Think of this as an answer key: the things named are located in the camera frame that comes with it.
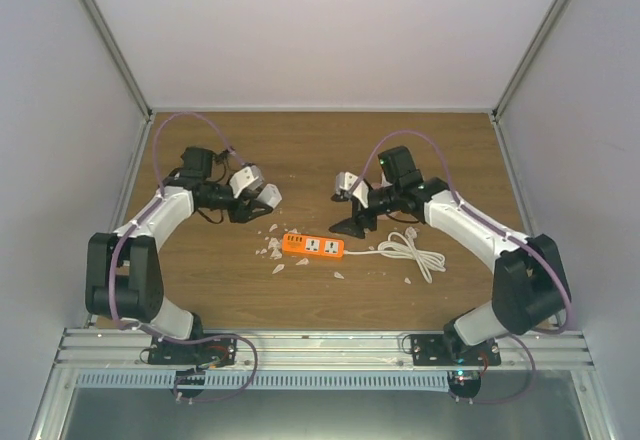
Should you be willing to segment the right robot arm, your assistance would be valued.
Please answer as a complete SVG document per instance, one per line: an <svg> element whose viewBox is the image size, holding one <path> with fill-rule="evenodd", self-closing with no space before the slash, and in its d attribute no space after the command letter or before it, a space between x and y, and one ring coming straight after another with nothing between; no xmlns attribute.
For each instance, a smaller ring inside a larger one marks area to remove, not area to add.
<svg viewBox="0 0 640 440"><path fill-rule="evenodd" d="M554 240L514 231L466 202L438 177L426 179L410 150L395 147L379 154L386 179L378 188L350 172L335 178L335 202L351 203L351 215L330 232L363 238L383 214L404 213L456 240L492 273L492 297L449 321L443 328L443 353L464 365L479 345L506 334L521 335L544 320L569 311L571 296Z"/></svg>

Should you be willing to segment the white USB charger plug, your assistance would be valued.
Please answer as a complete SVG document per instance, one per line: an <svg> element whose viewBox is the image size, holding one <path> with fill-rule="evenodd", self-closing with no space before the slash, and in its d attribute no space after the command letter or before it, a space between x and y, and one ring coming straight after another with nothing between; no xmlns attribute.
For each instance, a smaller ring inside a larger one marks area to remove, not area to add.
<svg viewBox="0 0 640 440"><path fill-rule="evenodd" d="M278 187L274 184L266 184L256 197L256 201L275 209L282 201L282 195Z"/></svg>

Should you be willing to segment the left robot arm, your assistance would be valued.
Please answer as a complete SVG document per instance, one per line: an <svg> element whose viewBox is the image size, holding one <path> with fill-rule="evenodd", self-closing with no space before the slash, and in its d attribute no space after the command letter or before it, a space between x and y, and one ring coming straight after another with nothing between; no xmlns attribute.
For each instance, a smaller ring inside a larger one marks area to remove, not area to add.
<svg viewBox="0 0 640 440"><path fill-rule="evenodd" d="M185 364L203 358L205 338L197 317L168 299L159 252L174 231L195 214L220 211L232 223L245 224L270 214L282 195L267 184L259 167L247 163L235 172L211 177L231 153L188 147L182 163L161 179L145 207L111 233L96 233L88 243L85 306L96 316L125 329L142 329L171 339L171 351Z"/></svg>

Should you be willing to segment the orange power strip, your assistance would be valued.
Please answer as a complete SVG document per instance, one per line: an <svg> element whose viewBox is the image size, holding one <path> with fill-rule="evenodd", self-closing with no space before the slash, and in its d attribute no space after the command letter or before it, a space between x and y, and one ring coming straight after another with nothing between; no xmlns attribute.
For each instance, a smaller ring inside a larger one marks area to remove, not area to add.
<svg viewBox="0 0 640 440"><path fill-rule="evenodd" d="M287 232L281 249L287 254L339 259L344 256L345 246L339 239Z"/></svg>

